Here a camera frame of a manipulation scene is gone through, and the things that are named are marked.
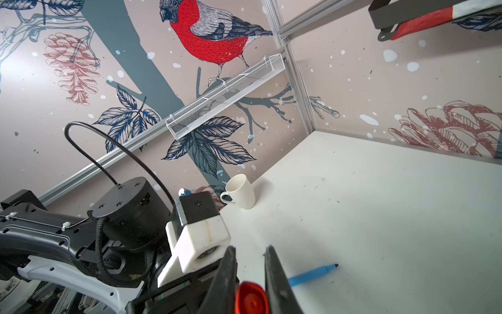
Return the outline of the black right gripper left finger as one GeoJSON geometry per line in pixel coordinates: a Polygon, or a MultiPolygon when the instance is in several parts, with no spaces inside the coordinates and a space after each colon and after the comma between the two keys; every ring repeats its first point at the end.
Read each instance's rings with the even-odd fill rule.
{"type": "Polygon", "coordinates": [[[236,249],[229,246],[198,313],[233,314],[237,286],[236,249]]]}

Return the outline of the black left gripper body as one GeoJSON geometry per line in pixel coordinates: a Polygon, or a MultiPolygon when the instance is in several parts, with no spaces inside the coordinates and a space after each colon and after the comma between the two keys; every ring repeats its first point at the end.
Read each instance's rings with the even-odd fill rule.
{"type": "Polygon", "coordinates": [[[126,313],[198,313],[221,260],[128,302],[126,313]]]}

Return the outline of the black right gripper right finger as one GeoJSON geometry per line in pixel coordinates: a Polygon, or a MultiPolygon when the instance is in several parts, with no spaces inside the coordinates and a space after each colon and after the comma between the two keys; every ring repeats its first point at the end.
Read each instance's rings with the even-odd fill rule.
{"type": "Polygon", "coordinates": [[[264,254],[265,293],[271,314],[303,314],[282,268],[277,252],[269,245],[264,254]]]}

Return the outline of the blue marker pen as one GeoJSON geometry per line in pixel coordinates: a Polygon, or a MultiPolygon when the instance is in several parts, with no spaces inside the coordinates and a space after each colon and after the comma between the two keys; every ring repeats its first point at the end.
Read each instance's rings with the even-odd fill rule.
{"type": "Polygon", "coordinates": [[[296,287],[299,285],[303,285],[306,283],[310,283],[311,281],[320,279],[322,277],[327,276],[333,270],[336,270],[339,267],[338,264],[331,264],[328,266],[321,266],[319,268],[315,268],[308,272],[299,274],[297,276],[291,277],[288,279],[288,282],[291,287],[296,287]]]}

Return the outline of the red pen cap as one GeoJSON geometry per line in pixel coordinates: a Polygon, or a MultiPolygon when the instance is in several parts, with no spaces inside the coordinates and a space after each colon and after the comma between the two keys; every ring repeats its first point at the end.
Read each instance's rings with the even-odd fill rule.
{"type": "Polygon", "coordinates": [[[237,289],[234,314],[270,314],[265,290],[256,283],[242,282],[237,289]]]}

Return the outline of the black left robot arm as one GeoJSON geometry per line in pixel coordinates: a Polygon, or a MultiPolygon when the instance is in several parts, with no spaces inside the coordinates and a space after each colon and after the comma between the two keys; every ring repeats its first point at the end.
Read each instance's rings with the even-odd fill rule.
{"type": "Polygon", "coordinates": [[[21,190],[1,202],[1,278],[63,285],[119,313],[196,313],[230,239],[207,191],[170,210],[136,177],[80,218],[21,190]]]}

